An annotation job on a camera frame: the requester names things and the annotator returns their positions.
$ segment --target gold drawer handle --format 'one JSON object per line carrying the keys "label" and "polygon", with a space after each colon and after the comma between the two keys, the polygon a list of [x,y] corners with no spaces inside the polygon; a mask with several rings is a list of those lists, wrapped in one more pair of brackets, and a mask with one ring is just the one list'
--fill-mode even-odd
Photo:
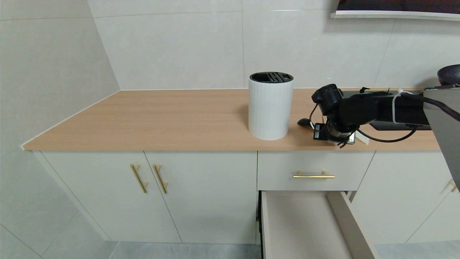
{"label": "gold drawer handle", "polygon": [[133,164],[130,164],[130,167],[131,167],[132,172],[134,173],[134,176],[135,176],[136,179],[138,180],[138,183],[139,183],[139,185],[141,186],[142,191],[146,194],[147,191],[145,190],[145,186],[147,186],[147,184],[148,184],[149,182],[142,183],[141,179],[139,178],[137,169],[138,169],[140,166],[141,166],[141,165],[139,165],[139,164],[138,164],[137,166],[134,166]]}
{"label": "gold drawer handle", "polygon": [[331,179],[335,178],[335,176],[330,176],[326,171],[323,171],[321,175],[316,176],[306,176],[302,175],[300,171],[297,171],[297,175],[292,176],[293,178],[322,178],[322,179]]}
{"label": "gold drawer handle", "polygon": [[450,192],[454,193],[457,190],[457,185],[455,185],[453,180],[450,180],[449,183],[453,186],[453,188],[452,188],[452,190],[450,190]]}
{"label": "gold drawer handle", "polygon": [[153,165],[153,170],[155,171],[156,177],[160,181],[160,185],[161,185],[161,188],[163,189],[163,192],[166,194],[167,193],[166,186],[168,186],[168,182],[163,183],[163,179],[161,178],[160,172],[159,172],[160,168],[161,168],[161,165]]}

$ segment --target drawer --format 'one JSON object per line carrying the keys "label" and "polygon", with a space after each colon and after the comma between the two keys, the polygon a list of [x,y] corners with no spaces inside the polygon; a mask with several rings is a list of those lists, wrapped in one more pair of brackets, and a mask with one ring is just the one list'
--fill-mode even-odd
{"label": "drawer", "polygon": [[[259,152],[257,190],[356,191],[374,151]],[[335,178],[294,178],[320,176]]]}
{"label": "drawer", "polygon": [[264,259],[378,259],[343,192],[263,191]]}

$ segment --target kitchen counter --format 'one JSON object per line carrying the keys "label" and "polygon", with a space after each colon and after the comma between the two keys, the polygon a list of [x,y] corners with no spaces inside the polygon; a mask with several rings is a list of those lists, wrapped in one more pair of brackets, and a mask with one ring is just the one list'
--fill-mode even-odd
{"label": "kitchen counter", "polygon": [[[253,137],[247,129],[248,89],[120,91],[63,121],[23,145],[26,150],[336,150],[313,140],[313,130],[297,125],[315,103],[316,89],[295,89],[287,136],[276,141]],[[319,109],[314,122],[322,119]],[[396,139],[408,131],[361,129]],[[417,131],[397,143],[359,141],[343,150],[439,150],[432,131]]]}

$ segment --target black bowl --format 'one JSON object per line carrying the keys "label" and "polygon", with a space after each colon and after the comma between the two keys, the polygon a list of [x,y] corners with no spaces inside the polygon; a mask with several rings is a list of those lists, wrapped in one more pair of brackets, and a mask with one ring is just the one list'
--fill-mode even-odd
{"label": "black bowl", "polygon": [[460,64],[441,68],[437,78],[441,85],[460,84]]}

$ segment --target floor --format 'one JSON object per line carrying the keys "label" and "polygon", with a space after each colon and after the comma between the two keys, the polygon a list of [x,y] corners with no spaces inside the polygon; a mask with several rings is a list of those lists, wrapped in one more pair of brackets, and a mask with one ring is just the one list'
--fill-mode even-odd
{"label": "floor", "polygon": [[[376,245],[381,259],[460,259],[460,240]],[[260,245],[119,242],[110,259],[259,259]]]}

